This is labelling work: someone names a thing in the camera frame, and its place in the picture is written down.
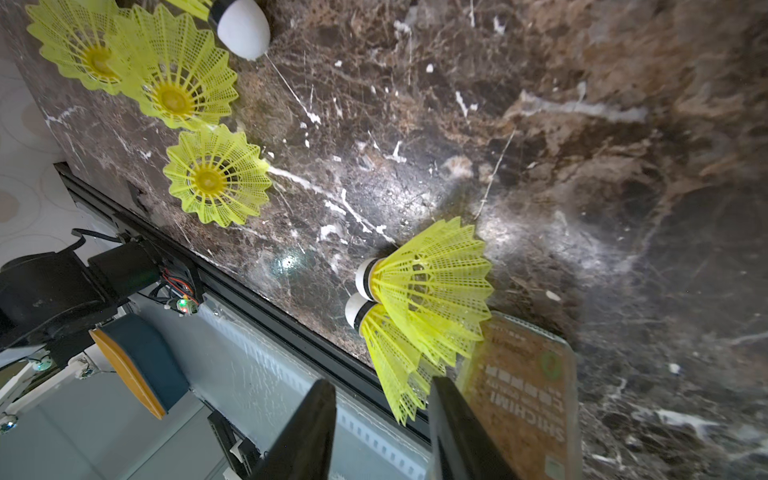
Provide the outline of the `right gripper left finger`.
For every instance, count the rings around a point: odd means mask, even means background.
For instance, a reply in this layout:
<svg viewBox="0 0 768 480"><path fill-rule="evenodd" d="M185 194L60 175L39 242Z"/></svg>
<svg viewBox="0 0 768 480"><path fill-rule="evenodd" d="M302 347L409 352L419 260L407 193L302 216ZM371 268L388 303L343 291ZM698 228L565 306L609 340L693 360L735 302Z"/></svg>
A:
<svg viewBox="0 0 768 480"><path fill-rule="evenodd" d="M247 479L328 479L336 416L335 387L319 379Z"/></svg>

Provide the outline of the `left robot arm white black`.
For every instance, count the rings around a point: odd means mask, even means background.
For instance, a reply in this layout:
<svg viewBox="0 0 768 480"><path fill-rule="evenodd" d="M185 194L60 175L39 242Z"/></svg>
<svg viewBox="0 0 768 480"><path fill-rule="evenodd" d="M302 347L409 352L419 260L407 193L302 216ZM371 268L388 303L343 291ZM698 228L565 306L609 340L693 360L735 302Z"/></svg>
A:
<svg viewBox="0 0 768 480"><path fill-rule="evenodd" d="M77 241L1 267L1 348L46 345L117 313L139 291L158 285L180 313L203 302L195 265L159 241L74 229Z"/></svg>

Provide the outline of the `yellow shuttlecock four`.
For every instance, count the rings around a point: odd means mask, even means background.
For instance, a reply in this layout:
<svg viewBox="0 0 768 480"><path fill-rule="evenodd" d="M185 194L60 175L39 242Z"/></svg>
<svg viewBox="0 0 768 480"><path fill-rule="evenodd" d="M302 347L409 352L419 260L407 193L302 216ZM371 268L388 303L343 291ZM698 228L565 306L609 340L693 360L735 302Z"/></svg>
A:
<svg viewBox="0 0 768 480"><path fill-rule="evenodd" d="M242 132L233 133L225 125L182 132L166 154L163 174L170 181L170 195L204 224L243 225L269 202L269 164Z"/></svg>

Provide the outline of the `yellow shuttlecock three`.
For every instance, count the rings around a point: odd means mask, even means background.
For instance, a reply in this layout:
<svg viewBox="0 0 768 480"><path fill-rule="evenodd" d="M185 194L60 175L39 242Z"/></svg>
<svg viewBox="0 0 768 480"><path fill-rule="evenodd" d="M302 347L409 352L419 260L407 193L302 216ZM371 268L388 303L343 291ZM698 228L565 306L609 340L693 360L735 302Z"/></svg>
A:
<svg viewBox="0 0 768 480"><path fill-rule="evenodd" d="M28 4L27 31L41 42L40 55L59 73L88 90L121 93L123 80L107 65L112 57L108 36L128 10L114 1L45 0Z"/></svg>

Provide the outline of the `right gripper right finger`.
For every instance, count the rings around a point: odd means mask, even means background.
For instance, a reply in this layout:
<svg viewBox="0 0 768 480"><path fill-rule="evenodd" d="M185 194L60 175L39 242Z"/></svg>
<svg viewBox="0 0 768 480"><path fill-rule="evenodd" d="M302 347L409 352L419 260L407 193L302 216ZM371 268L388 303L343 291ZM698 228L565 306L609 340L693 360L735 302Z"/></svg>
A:
<svg viewBox="0 0 768 480"><path fill-rule="evenodd" d="M427 406L429 479L519 479L451 379L432 379Z"/></svg>

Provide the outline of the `yellow shuttlecock eight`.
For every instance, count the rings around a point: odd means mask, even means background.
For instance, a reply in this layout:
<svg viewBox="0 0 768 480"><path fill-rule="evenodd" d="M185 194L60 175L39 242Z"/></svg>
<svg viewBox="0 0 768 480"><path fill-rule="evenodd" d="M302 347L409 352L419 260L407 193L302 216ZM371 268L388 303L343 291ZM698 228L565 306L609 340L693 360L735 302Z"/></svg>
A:
<svg viewBox="0 0 768 480"><path fill-rule="evenodd" d="M481 324L491 318L492 264L484 250L474 225L439 220L394 253L363 260L356 288L431 361L453 367L471 357L483 340Z"/></svg>

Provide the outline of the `yellow shuttlecock one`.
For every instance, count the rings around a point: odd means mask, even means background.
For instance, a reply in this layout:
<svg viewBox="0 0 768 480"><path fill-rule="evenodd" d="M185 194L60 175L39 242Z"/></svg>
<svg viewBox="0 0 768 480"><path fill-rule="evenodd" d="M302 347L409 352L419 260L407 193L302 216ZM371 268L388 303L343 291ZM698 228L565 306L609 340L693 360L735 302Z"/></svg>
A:
<svg viewBox="0 0 768 480"><path fill-rule="evenodd" d="M383 393L395 420L404 426L427 406L432 380L446 374L416 347L383 305L356 293L345 305L347 323L365 340Z"/></svg>

